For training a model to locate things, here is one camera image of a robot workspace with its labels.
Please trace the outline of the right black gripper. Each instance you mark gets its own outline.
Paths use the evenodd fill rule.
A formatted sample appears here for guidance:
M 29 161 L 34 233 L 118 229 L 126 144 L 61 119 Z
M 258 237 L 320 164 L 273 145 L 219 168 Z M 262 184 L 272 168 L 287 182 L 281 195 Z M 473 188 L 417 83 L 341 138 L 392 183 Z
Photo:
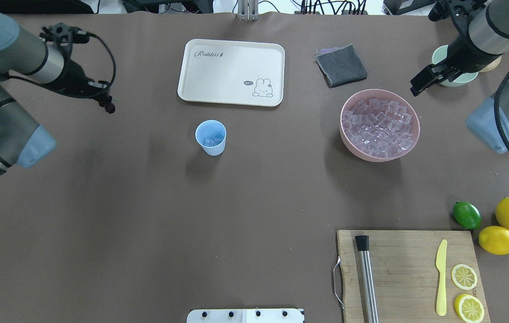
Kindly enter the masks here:
M 443 64 L 429 64 L 410 80 L 410 92 L 419 96 L 434 84 L 441 83 L 443 78 L 454 79 L 464 73 L 479 72 L 490 63 L 489 53 L 478 49 L 467 35 L 458 35 L 448 45 Z

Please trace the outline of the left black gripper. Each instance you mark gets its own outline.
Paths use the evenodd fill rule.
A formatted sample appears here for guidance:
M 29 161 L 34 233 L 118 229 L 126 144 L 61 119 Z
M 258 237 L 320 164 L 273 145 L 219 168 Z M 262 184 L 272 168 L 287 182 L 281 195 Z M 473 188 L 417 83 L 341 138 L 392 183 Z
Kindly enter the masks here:
M 95 94 L 95 90 L 106 90 L 109 82 L 104 80 L 94 81 L 86 76 L 83 68 L 74 61 L 68 61 L 66 73 L 60 79 L 62 93 L 77 97 L 87 97 Z M 112 96 L 108 92 L 98 93 L 91 100 L 98 102 L 102 108 L 112 105 Z

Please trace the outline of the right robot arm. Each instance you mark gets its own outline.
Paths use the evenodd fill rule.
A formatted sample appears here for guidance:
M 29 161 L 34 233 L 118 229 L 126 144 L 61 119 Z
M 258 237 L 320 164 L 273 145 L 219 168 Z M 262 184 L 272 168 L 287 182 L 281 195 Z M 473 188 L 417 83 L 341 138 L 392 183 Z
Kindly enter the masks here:
M 414 96 L 453 81 L 464 73 L 482 71 L 509 51 L 509 0 L 438 0 L 429 19 L 451 18 L 458 31 L 447 55 L 411 79 Z M 466 118 L 468 130 L 496 153 L 509 153 L 509 71 L 495 92 Z

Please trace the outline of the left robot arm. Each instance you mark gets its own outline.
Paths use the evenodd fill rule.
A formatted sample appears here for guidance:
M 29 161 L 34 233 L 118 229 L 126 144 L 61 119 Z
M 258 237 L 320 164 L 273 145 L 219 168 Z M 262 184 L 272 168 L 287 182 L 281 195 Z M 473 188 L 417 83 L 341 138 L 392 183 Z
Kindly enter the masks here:
M 56 94 L 95 100 L 115 112 L 110 95 L 114 81 L 93 80 L 72 60 L 75 44 L 98 36 L 80 27 L 55 24 L 33 35 L 0 13 L 0 176 L 18 164 L 30 168 L 56 147 L 56 140 L 2 86 L 18 79 Z

